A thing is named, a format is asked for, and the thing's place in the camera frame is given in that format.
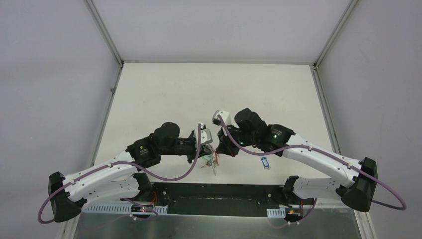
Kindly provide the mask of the metal crescent keyring plate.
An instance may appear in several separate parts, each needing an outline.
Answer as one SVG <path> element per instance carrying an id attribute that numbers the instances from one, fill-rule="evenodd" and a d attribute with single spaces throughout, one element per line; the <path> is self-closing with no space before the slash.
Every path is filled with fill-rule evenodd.
<path id="1" fill-rule="evenodd" d="M 211 153 L 201 157 L 201 159 L 204 162 L 201 168 L 209 168 L 212 171 L 212 174 L 216 176 L 216 171 L 219 167 L 219 155 L 216 150 L 211 148 Z"/>

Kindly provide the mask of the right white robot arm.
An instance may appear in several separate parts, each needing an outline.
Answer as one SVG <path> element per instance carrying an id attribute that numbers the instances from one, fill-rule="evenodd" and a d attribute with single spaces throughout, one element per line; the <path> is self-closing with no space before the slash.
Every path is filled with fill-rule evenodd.
<path id="1" fill-rule="evenodd" d="M 326 178 L 289 176 L 274 196 L 279 204 L 290 206 L 305 199 L 340 200 L 360 211 L 370 210 L 376 185 L 377 165 L 373 159 L 357 160 L 323 149 L 280 124 L 267 124 L 260 116 L 245 108 L 234 117 L 229 112 L 216 111 L 212 122 L 221 127 L 218 132 L 218 154 L 235 157 L 248 146 L 258 148 L 258 156 L 276 155 L 303 163 Z"/>

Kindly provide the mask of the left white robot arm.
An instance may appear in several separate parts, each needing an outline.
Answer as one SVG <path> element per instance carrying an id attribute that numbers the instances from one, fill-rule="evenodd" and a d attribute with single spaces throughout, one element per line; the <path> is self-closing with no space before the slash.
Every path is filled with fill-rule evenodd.
<path id="1" fill-rule="evenodd" d="M 135 141 L 111 159 L 86 170 L 49 176 L 48 199 L 53 222 L 61 223 L 78 216 L 90 206 L 113 200 L 155 201 L 149 176 L 174 182 L 187 177 L 164 178 L 147 171 L 160 163 L 161 157 L 186 156 L 189 164 L 212 155 L 211 131 L 202 123 L 187 138 L 180 137 L 180 128 L 165 122 L 153 133 Z"/>

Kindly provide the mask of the red key tag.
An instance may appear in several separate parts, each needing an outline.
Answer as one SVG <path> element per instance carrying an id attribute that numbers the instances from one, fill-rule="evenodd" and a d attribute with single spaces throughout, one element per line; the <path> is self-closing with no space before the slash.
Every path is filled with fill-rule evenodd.
<path id="1" fill-rule="evenodd" d="M 219 155 L 216 152 L 214 152 L 214 164 L 219 166 Z"/>

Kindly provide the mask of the green key tag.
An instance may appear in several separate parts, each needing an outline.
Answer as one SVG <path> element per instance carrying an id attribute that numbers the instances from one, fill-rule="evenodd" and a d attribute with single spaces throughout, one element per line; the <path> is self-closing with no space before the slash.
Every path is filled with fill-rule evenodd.
<path id="1" fill-rule="evenodd" d="M 212 167 L 212 166 L 214 166 L 213 160 L 212 160 L 212 159 L 211 159 L 211 160 L 208 160 L 208 161 L 205 163 L 204 167 L 205 167 L 205 166 L 207 166 L 207 167 Z"/>

